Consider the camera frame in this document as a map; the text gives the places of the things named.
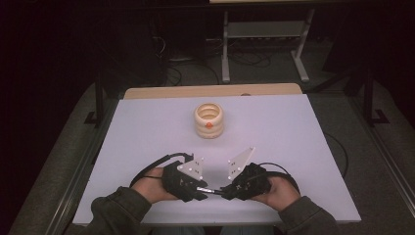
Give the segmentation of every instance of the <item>black cable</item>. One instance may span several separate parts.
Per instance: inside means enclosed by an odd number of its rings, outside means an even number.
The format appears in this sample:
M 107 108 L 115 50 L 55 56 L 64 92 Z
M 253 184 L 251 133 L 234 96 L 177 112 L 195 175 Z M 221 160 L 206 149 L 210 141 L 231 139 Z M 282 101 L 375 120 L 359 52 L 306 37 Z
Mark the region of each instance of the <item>black cable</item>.
M 154 179 L 161 179 L 161 177 L 152 176 L 152 175 L 144 175 L 144 178 L 154 178 Z
M 323 131 L 323 134 L 325 134 L 325 135 L 329 136 L 331 139 L 333 139 L 334 141 L 336 141 L 336 143 L 338 143 L 338 145 L 342 148 L 343 152 L 345 153 L 346 166 L 345 166 L 345 170 L 342 172 L 342 178 L 345 178 L 345 177 L 346 177 L 346 175 L 347 175 L 347 171 L 348 171 L 348 154 L 347 154 L 346 148 L 345 148 L 345 146 L 343 146 L 343 144 L 342 144 L 342 143 L 341 143 L 338 139 L 336 139 L 333 135 L 331 135 L 331 134 L 329 134 L 329 133 L 327 133 L 327 132 L 324 132 L 324 131 Z
M 220 81 L 219 81 L 219 76 L 217 76 L 217 73 L 214 69 L 212 69 L 211 67 L 207 66 L 207 65 L 203 65 L 203 64 L 198 64 L 198 63 L 184 63 L 184 64 L 178 64 L 178 65 L 173 65 L 172 67 L 182 67 L 182 66 L 200 66 L 200 67 L 204 67 L 208 70 L 210 70 L 214 77 L 216 78 L 216 84 L 219 85 Z
M 174 78 L 176 78 L 176 79 L 177 79 L 177 81 L 176 81 L 176 82 L 173 82 L 173 81 L 172 81 L 172 80 L 170 80 L 169 78 L 167 78 L 167 80 L 169 80 L 169 81 L 173 84 L 173 86 L 177 86 L 177 85 L 179 85 L 179 84 L 183 85 L 183 84 L 182 84 L 182 77 L 183 77 L 183 75 L 182 75 L 182 73 L 180 72 L 180 70 L 175 69 L 175 68 L 172 68 L 172 67 L 168 67 L 167 69 L 168 69 L 168 70 L 173 70 L 173 71 L 176 71 L 176 72 L 178 73 L 178 76 L 170 75 L 171 77 L 174 77 Z
M 193 155 L 188 155 L 186 153 L 177 153 L 172 155 L 166 155 L 162 157 L 161 159 L 153 162 L 152 164 L 149 164 L 147 167 L 145 167 L 143 170 L 141 170 L 132 180 L 129 187 L 132 187 L 135 182 L 137 182 L 140 178 L 145 176 L 145 173 L 147 173 L 150 169 L 155 168 L 159 166 L 160 164 L 163 164 L 174 157 L 183 156 L 185 163 L 191 161 L 193 159 Z
M 263 163 L 263 164 L 259 164 L 258 166 L 260 166 L 260 165 L 275 165 L 275 166 L 278 166 L 278 167 L 280 167 L 280 168 L 282 168 L 287 174 L 289 174 L 288 172 L 287 172 L 287 170 L 286 169 L 284 169 L 282 166 L 280 166 L 280 165 L 278 165 L 278 164 L 272 164 L 272 163 Z

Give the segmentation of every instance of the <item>gray carpet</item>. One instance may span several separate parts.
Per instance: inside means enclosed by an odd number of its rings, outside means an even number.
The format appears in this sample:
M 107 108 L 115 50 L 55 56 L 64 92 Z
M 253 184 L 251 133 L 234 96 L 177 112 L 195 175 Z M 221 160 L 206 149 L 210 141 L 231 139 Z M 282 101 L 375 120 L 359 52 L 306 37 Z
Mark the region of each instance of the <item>gray carpet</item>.
M 268 53 L 270 65 L 265 68 L 242 66 L 231 62 L 231 83 L 296 82 L 302 89 L 307 89 L 332 75 L 321 71 L 325 56 L 330 50 L 330 43 L 310 42 L 304 49 L 302 57 L 311 79 L 308 83 L 300 83 L 289 50 L 290 47 L 273 49 L 276 53 L 272 55 Z M 250 54 L 243 56 L 250 60 L 256 57 Z M 202 66 L 200 63 L 194 65 L 195 62 L 189 62 L 188 64 L 193 65 L 180 64 L 174 67 L 181 72 L 183 85 L 216 84 L 216 77 L 220 75 L 219 57 L 205 61 Z M 170 82 L 167 85 L 172 85 L 177 81 L 178 72 L 170 70 L 169 73 Z M 360 120 L 359 113 L 355 111 L 349 98 L 338 92 L 343 84 L 344 81 L 330 87 L 328 91 L 331 93 L 309 95 L 340 171 L 345 170 L 346 156 L 348 156 L 345 182 L 362 221 L 341 224 L 342 234 L 414 234 L 415 219 L 396 190 L 379 150 L 365 130 L 365 123 Z M 412 170 L 415 166 L 413 129 L 408 127 L 408 123 L 402 119 L 388 92 L 380 86 L 376 86 L 375 108 L 383 109 L 392 122 L 377 125 L 377 131 L 408 181 L 411 185 L 415 185 Z M 86 115 L 93 110 L 94 91 L 91 88 L 73 111 L 47 164 L 33 186 L 11 234 L 45 233 L 79 162 L 79 156 L 90 144 L 91 135 L 96 131 L 93 126 L 83 124 Z M 87 178 L 83 178 L 80 184 L 84 185 L 86 181 Z M 64 225 L 70 221 L 75 208 L 76 205 L 71 205 L 69 214 L 63 220 Z M 68 228 L 63 226 L 58 230 L 58 234 L 63 233 L 65 229 L 66 234 L 76 234 L 80 228 L 73 225 Z

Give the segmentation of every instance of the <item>metal bracket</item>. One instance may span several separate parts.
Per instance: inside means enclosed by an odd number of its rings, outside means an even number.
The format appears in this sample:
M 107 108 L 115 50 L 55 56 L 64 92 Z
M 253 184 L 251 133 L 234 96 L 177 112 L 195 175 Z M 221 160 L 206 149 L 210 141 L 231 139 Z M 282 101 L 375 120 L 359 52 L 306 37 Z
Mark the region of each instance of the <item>metal bracket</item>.
M 246 151 L 242 152 L 237 157 L 228 161 L 229 166 L 229 176 L 228 179 L 233 180 L 236 178 L 242 171 L 244 170 L 245 166 L 247 165 L 248 161 L 250 160 L 251 156 L 253 155 L 255 147 L 250 147 Z
M 189 175 L 196 180 L 202 180 L 202 172 L 204 167 L 204 158 L 195 159 L 177 167 L 180 172 Z

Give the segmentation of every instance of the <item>gray sleeve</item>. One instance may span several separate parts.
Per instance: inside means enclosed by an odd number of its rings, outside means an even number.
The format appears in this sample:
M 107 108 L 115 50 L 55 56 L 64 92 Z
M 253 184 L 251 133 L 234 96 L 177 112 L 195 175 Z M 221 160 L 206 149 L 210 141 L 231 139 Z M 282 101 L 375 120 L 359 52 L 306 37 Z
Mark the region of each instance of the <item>gray sleeve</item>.
M 81 234 L 138 234 L 140 222 L 151 204 L 130 188 L 119 187 L 91 205 L 94 218 Z
M 287 234 L 340 234 L 333 216 L 311 202 L 308 197 L 301 197 L 279 214 Z

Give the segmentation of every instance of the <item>metal frame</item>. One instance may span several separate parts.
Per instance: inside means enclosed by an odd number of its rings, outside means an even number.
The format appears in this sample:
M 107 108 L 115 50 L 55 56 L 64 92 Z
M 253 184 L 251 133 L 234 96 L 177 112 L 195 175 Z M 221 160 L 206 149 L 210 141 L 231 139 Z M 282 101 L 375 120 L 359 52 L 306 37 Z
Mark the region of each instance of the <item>metal frame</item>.
M 308 36 L 309 29 L 311 27 L 312 18 L 314 16 L 314 9 L 310 9 L 307 13 L 307 17 L 303 22 L 275 22 L 275 23 L 263 23 L 267 24 L 275 24 L 275 28 L 271 28 L 270 32 L 264 34 L 249 34 L 245 32 L 245 34 L 237 35 L 230 33 L 230 23 L 228 21 L 228 12 L 224 13 L 224 20 L 223 20 L 223 52 L 222 52 L 222 82 L 229 83 L 230 82 L 230 73 L 229 73 L 229 60 L 228 60 L 228 38 L 243 38 L 243 37 L 285 37 L 285 36 L 296 36 L 300 38 L 300 44 L 296 50 L 291 52 L 293 57 L 294 63 L 296 64 L 297 71 L 299 72 L 300 79 L 302 82 L 308 82 L 309 77 L 307 72 L 305 71 L 304 65 L 302 64 L 301 60 L 301 53 L 304 47 L 305 41 Z M 292 29 L 292 24 L 302 23 L 302 29 L 300 32 Z M 249 26 L 249 23 L 238 23 L 237 26 L 240 25 Z

